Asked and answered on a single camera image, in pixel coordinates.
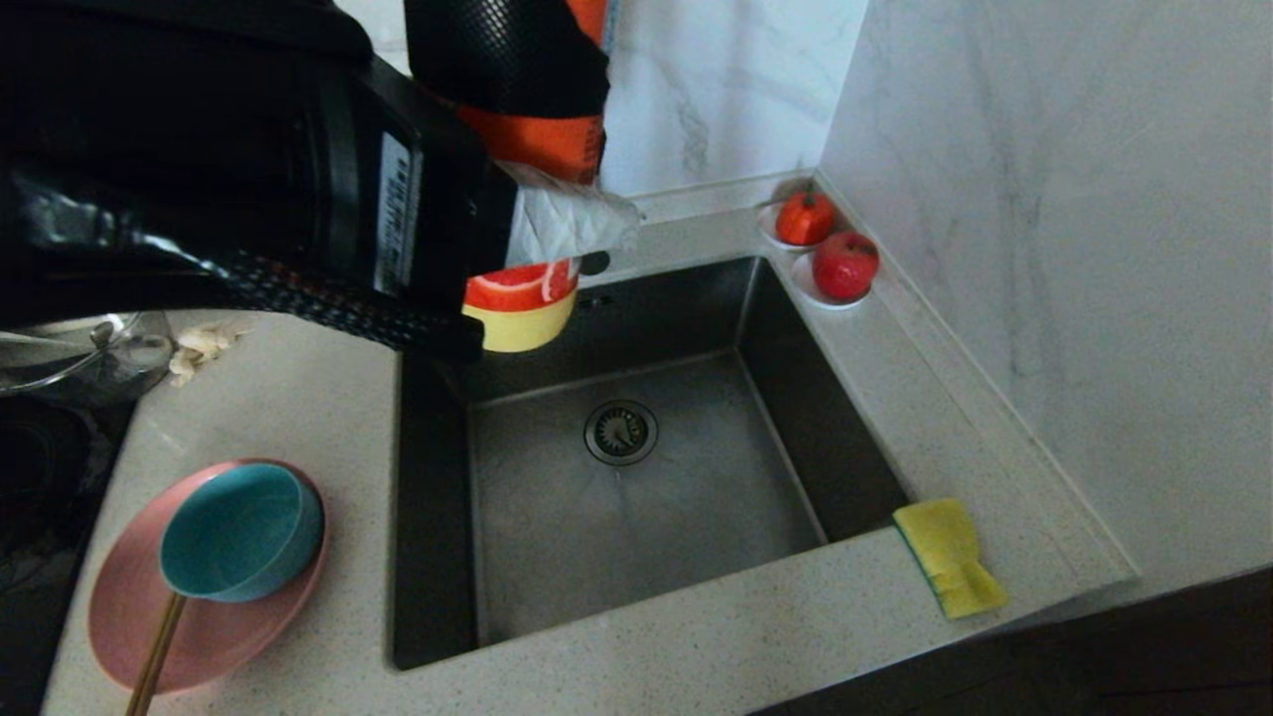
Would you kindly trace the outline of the orange dish soap bottle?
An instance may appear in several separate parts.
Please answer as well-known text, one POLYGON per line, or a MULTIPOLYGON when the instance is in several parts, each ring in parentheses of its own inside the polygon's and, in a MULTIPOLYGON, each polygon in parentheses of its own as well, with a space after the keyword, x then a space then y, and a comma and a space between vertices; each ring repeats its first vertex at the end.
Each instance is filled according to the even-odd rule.
MULTIPOLYGON (((605 145, 608 0, 402 0, 415 82, 454 106, 491 158, 593 186, 605 145)), ((479 273, 463 313, 482 349, 541 348, 565 327, 578 259, 479 273)))

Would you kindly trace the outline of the yellow green sponge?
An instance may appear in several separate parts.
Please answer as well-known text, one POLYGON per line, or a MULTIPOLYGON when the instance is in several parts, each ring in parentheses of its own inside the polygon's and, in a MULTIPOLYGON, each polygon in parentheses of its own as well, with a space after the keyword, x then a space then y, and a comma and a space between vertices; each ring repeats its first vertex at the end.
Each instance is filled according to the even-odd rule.
POLYGON ((892 512, 946 620, 985 615, 1009 603, 981 559, 981 538, 961 499, 922 499, 892 512))

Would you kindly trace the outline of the stainless steel sink basin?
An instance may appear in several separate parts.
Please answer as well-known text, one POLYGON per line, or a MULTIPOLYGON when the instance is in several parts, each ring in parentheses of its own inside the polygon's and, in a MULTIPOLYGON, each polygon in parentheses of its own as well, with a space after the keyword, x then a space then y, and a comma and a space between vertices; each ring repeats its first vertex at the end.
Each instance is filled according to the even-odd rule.
POLYGON ((889 526, 889 457, 771 262, 586 288, 546 347, 400 369, 388 657, 418 669, 889 526), (608 466, 586 420, 659 424, 608 466))

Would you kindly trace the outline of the round metal drain strainer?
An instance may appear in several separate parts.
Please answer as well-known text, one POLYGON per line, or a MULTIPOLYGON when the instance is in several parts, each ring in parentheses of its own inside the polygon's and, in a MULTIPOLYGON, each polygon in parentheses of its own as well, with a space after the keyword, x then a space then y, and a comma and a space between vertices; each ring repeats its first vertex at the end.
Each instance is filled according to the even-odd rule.
POLYGON ((591 457, 619 468, 649 457, 659 437, 659 424, 645 405, 614 400, 589 414, 583 434, 591 457))

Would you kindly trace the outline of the red tomato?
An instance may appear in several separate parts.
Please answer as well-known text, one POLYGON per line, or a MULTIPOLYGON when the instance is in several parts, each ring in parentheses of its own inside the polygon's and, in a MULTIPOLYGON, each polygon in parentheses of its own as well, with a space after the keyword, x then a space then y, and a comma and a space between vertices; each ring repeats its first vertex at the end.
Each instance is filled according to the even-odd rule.
POLYGON ((810 248, 833 233, 835 209, 824 192, 802 190, 788 197, 777 218, 777 240, 796 248, 810 248))

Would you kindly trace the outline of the crumpled paper scrap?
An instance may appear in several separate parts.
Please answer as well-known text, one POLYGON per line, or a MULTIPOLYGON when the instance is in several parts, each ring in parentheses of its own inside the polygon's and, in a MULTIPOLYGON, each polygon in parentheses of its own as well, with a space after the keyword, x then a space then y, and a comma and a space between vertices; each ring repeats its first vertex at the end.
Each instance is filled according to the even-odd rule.
POLYGON ((200 324, 179 333, 168 364, 172 383, 176 387, 188 383, 204 366, 236 345, 242 334, 227 321, 200 324))

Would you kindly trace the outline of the red apple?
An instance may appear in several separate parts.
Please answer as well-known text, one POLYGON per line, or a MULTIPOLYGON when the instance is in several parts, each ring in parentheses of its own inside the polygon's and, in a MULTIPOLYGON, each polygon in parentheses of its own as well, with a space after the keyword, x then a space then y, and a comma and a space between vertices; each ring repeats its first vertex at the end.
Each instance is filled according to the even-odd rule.
POLYGON ((811 273, 824 297, 838 302, 863 299, 878 273, 878 248, 863 233, 833 233, 815 248, 811 273))

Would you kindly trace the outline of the teal bowl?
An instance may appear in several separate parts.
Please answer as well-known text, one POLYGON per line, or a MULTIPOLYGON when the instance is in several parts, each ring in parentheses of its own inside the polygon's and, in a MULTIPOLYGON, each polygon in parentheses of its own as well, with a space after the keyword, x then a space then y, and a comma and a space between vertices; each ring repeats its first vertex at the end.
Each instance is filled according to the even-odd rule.
POLYGON ((297 578, 318 553, 325 508, 299 471, 247 462, 210 476, 162 536, 162 576, 182 598, 255 603, 297 578))

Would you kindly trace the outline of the clear glass bowl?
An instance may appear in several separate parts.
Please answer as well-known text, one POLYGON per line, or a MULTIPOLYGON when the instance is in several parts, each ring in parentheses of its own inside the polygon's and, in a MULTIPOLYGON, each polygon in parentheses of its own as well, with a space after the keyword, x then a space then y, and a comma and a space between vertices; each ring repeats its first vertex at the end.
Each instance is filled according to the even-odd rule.
POLYGON ((135 403, 169 373, 176 348, 162 312, 0 330, 0 397, 83 408, 135 403))

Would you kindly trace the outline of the black cooktop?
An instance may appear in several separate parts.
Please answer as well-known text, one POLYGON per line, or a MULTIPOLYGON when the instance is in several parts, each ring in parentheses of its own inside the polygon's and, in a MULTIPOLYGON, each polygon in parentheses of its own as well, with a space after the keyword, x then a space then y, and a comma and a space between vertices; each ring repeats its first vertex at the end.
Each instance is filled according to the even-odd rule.
POLYGON ((132 404, 0 399, 0 716, 38 716, 132 404))

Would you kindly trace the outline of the pink plate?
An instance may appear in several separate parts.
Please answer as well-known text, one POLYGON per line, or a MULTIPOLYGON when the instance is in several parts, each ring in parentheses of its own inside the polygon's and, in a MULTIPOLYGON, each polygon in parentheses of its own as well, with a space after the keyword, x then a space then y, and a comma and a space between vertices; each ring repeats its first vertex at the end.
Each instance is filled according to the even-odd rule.
MULTIPOLYGON (((278 459, 215 462, 182 476, 150 499, 109 547, 92 585, 88 628, 92 655, 115 684, 131 688, 136 683, 159 629, 165 603, 173 592, 162 576, 158 561, 168 522, 183 499, 210 476, 247 462, 292 468, 314 485, 300 468, 278 459)), ((317 555, 297 578, 255 603, 223 604, 187 598, 157 685, 158 694, 187 691, 246 665, 295 620, 320 581, 330 545, 326 507, 320 492, 318 496, 325 508, 325 535, 317 555)))

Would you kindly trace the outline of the brown wooden chopstick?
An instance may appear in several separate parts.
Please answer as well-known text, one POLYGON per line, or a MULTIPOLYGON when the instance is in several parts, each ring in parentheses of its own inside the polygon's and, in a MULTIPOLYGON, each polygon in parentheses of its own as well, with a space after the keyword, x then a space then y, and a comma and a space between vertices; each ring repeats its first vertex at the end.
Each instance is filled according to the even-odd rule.
POLYGON ((185 595, 178 592, 169 594, 168 603, 165 603, 165 609, 159 623, 159 629, 157 629, 157 634, 154 636, 154 640, 151 640, 150 651, 146 654, 146 661, 144 662, 143 670, 140 671, 136 683, 132 684, 132 694, 126 711, 123 711, 123 716, 146 716, 146 712, 149 712, 150 703, 153 702, 158 682, 165 665, 165 657, 168 656, 171 643, 174 640, 176 629, 178 629, 186 603, 187 598, 185 598, 185 595))

